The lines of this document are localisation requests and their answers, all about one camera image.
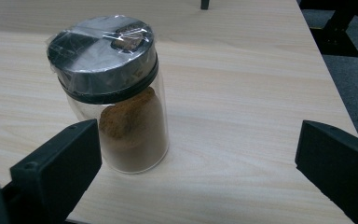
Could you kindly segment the brown powder spice jar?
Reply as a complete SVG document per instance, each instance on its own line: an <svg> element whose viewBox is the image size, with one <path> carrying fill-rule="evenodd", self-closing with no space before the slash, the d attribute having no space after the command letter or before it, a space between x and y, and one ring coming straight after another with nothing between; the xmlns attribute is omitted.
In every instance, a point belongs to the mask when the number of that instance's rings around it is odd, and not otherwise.
<svg viewBox="0 0 358 224"><path fill-rule="evenodd" d="M98 121L107 164L137 174L164 158L165 93L148 24L122 15L84 20L54 35L47 56L76 117Z"/></svg>

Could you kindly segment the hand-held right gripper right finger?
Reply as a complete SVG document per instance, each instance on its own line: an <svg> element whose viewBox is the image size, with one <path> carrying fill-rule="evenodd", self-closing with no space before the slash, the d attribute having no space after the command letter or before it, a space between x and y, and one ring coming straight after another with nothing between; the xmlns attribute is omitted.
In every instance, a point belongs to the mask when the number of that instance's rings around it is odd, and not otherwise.
<svg viewBox="0 0 358 224"><path fill-rule="evenodd" d="M358 138L321 122L302 122L296 168L358 224Z"/></svg>

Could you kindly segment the black stand base yellow stripes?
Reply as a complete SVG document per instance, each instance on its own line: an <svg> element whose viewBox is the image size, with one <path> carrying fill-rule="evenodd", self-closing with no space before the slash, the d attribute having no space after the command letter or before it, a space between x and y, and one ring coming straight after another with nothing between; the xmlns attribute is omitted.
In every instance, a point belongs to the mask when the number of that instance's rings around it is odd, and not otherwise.
<svg viewBox="0 0 358 224"><path fill-rule="evenodd" d="M310 27L310 32L323 55L358 57L358 50L346 31L358 16L358 0L300 0L301 9L333 10L323 28Z"/></svg>

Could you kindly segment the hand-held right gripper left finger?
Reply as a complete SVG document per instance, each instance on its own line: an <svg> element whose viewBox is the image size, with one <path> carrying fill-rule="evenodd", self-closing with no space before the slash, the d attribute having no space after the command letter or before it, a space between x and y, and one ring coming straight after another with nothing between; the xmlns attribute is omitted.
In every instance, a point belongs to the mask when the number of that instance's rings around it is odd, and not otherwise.
<svg viewBox="0 0 358 224"><path fill-rule="evenodd" d="M10 168L13 224L64 224L102 166L95 119L65 128Z"/></svg>

